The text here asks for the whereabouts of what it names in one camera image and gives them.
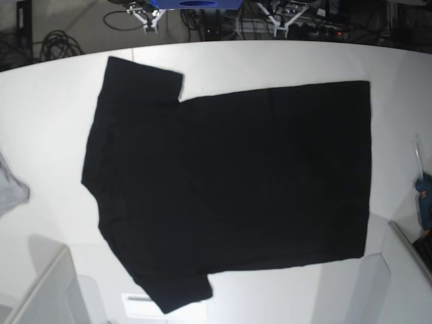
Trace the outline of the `black T-shirt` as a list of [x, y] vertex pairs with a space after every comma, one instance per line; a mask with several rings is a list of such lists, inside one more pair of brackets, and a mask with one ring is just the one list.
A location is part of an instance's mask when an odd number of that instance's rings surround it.
[[210, 298], [213, 273], [364, 255], [369, 82], [180, 101], [182, 85], [110, 57], [82, 170], [102, 236], [163, 313]]

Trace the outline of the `blue box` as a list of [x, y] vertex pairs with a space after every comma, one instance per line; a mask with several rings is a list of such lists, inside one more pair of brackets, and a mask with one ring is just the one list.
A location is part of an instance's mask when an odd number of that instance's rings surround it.
[[154, 0], [159, 9], [238, 9], [243, 0]]

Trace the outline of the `blue glue gun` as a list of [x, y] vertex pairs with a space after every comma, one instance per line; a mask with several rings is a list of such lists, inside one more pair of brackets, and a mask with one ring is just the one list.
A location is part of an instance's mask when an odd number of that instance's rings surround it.
[[423, 167], [419, 136], [416, 135], [412, 141], [416, 161], [418, 177], [414, 182], [417, 191], [419, 223], [427, 232], [431, 232], [431, 175]]

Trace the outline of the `black keyboard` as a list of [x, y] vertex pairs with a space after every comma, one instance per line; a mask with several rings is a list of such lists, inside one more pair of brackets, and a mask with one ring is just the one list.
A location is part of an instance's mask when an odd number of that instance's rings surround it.
[[424, 264], [431, 271], [432, 270], [432, 247], [431, 247], [431, 233], [427, 236], [419, 238], [413, 243], [414, 248], [423, 260]]

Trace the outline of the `black power strip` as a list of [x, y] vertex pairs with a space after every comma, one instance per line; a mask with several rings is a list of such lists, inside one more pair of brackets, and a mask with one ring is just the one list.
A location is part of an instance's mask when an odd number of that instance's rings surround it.
[[343, 32], [331, 26], [315, 26], [309, 24], [292, 24], [288, 30], [288, 38], [307, 38], [324, 36], [342, 36]]

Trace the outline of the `grey cloth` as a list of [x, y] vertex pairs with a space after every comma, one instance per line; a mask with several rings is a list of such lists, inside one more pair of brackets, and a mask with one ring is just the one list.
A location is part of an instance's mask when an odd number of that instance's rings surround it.
[[1, 155], [1, 216], [29, 200], [29, 187], [15, 177]]

